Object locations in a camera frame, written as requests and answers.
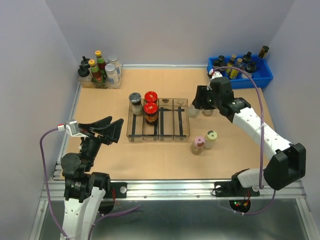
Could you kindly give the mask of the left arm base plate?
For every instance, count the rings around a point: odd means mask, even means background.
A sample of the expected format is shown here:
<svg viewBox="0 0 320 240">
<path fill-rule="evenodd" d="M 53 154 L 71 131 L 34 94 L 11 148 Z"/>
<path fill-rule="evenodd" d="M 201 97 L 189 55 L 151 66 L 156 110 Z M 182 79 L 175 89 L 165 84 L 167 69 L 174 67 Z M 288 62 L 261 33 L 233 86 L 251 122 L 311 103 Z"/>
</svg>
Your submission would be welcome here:
<svg viewBox="0 0 320 240">
<path fill-rule="evenodd" d="M 106 192 L 104 199 L 111 199 L 113 197 L 113 192 L 115 192 L 116 199 L 125 199 L 127 197 L 128 183 L 127 182 L 116 182 L 112 181 L 110 184 L 110 191 Z"/>
</svg>

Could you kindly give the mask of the red lid sauce jar back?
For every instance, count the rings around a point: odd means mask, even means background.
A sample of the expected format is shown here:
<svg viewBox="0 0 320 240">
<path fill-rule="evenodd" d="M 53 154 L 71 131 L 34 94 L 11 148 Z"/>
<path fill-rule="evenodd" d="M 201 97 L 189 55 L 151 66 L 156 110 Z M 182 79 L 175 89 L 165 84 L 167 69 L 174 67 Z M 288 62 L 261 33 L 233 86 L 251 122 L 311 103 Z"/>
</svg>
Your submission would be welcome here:
<svg viewBox="0 0 320 240">
<path fill-rule="evenodd" d="M 158 94 L 155 91 L 148 91 L 144 95 L 144 100 L 146 103 L 155 103 L 158 102 Z"/>
</svg>

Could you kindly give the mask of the black cap spice jar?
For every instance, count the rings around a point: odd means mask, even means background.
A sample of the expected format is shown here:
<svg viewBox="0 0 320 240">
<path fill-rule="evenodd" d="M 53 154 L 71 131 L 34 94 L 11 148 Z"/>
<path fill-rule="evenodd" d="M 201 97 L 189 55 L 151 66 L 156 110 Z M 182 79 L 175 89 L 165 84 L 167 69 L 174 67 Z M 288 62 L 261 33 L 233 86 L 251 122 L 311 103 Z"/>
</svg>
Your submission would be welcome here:
<svg viewBox="0 0 320 240">
<path fill-rule="evenodd" d="M 197 118 L 200 113 L 202 112 L 201 109 L 197 109 L 193 104 L 191 104 L 189 107 L 188 107 L 188 116 L 192 119 L 195 119 Z"/>
</svg>

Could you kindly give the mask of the black knob lid bottle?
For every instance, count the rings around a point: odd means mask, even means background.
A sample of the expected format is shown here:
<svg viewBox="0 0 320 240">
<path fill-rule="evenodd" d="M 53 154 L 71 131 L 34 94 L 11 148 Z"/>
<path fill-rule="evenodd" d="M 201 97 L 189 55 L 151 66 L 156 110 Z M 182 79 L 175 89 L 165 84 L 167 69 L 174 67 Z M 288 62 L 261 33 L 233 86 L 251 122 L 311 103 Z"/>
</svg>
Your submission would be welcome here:
<svg viewBox="0 0 320 240">
<path fill-rule="evenodd" d="M 210 117 L 212 116 L 214 113 L 214 110 L 213 109 L 203 109 L 202 110 L 202 114 L 206 117 Z"/>
</svg>

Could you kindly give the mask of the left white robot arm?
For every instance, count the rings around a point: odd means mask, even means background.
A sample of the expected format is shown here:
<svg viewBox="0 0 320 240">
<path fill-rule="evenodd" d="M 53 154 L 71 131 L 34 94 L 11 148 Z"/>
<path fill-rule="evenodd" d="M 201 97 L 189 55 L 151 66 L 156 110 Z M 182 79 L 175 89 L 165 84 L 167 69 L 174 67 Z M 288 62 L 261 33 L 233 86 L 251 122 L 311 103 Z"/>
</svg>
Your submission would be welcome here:
<svg viewBox="0 0 320 240">
<path fill-rule="evenodd" d="M 123 123 L 122 118 L 113 121 L 107 116 L 92 123 L 72 119 L 58 126 L 59 131 L 81 139 L 79 152 L 69 152 L 61 158 L 65 189 L 60 239 L 83 240 L 89 235 L 102 198 L 111 193 L 109 174 L 90 170 L 101 145 L 119 141 Z"/>
</svg>

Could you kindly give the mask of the red lid sauce jar front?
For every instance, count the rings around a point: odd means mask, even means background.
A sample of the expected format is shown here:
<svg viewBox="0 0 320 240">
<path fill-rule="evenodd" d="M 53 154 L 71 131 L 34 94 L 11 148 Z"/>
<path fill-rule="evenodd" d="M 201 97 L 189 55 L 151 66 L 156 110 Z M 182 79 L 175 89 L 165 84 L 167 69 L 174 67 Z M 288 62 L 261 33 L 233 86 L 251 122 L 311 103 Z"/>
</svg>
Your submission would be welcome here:
<svg viewBox="0 0 320 240">
<path fill-rule="evenodd" d="M 146 123 L 156 125 L 158 123 L 158 105 L 154 102 L 147 102 L 143 109 Z"/>
</svg>

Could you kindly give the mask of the white powder jar black lid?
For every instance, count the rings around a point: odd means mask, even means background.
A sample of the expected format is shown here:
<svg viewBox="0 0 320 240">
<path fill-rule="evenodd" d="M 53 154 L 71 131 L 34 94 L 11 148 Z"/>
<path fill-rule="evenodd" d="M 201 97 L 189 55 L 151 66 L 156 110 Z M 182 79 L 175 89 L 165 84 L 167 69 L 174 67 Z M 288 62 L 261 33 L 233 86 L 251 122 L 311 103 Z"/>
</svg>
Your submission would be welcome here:
<svg viewBox="0 0 320 240">
<path fill-rule="evenodd" d="M 143 114 L 142 96 L 138 92 L 133 92 L 129 95 L 129 101 L 131 104 L 132 113 L 136 116 Z"/>
</svg>

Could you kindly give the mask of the red lid sauce jar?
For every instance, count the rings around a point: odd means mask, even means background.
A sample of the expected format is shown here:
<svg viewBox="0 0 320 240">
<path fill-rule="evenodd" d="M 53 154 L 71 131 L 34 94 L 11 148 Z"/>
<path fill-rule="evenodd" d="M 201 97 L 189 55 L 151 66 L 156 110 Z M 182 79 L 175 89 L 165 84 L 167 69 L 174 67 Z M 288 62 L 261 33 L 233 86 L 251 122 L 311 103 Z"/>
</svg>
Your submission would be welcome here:
<svg viewBox="0 0 320 240">
<path fill-rule="evenodd" d="M 154 102 L 147 102 L 143 109 L 146 123 L 156 125 L 158 123 L 158 105 Z"/>
<path fill-rule="evenodd" d="M 155 103 L 158 102 L 158 94 L 155 91 L 148 91 L 144 95 L 144 100 L 146 103 Z"/>
</svg>

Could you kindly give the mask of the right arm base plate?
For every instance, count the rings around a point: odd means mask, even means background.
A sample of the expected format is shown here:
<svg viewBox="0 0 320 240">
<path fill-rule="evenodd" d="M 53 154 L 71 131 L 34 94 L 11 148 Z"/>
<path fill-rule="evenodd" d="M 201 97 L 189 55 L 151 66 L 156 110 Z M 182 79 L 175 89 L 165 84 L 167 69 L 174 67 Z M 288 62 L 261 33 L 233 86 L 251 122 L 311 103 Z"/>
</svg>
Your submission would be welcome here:
<svg viewBox="0 0 320 240">
<path fill-rule="evenodd" d="M 216 197 L 245 197 L 250 194 L 251 197 L 260 196 L 259 191 L 253 191 L 251 187 L 245 188 L 237 181 L 218 181 L 214 183 Z"/>
</svg>

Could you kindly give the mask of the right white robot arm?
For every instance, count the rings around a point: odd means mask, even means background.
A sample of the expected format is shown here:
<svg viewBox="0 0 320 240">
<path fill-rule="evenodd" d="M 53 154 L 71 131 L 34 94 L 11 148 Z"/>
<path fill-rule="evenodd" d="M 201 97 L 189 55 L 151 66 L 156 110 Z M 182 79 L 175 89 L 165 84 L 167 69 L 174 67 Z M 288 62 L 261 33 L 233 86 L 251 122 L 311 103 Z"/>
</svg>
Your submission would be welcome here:
<svg viewBox="0 0 320 240">
<path fill-rule="evenodd" d="M 259 144 L 260 156 L 268 159 L 266 167 L 260 163 L 259 168 L 237 172 L 230 182 L 233 194 L 264 186 L 279 191 L 306 175 L 306 148 L 281 137 L 265 123 L 264 114 L 257 114 L 244 98 L 235 97 L 228 78 L 216 77 L 208 85 L 197 86 L 189 116 L 196 118 L 202 110 L 218 110 Z"/>
</svg>

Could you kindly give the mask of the pink lid spice jar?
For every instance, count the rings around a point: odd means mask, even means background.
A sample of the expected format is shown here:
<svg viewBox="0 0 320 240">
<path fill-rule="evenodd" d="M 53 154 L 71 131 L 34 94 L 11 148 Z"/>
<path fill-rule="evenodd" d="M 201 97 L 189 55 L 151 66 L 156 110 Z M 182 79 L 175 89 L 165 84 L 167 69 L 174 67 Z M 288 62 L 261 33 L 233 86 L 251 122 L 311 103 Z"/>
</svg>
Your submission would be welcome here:
<svg viewBox="0 0 320 240">
<path fill-rule="evenodd" d="M 190 146 L 190 151 L 194 155 L 200 155 L 204 149 L 205 139 L 202 136 L 197 136 Z"/>
</svg>

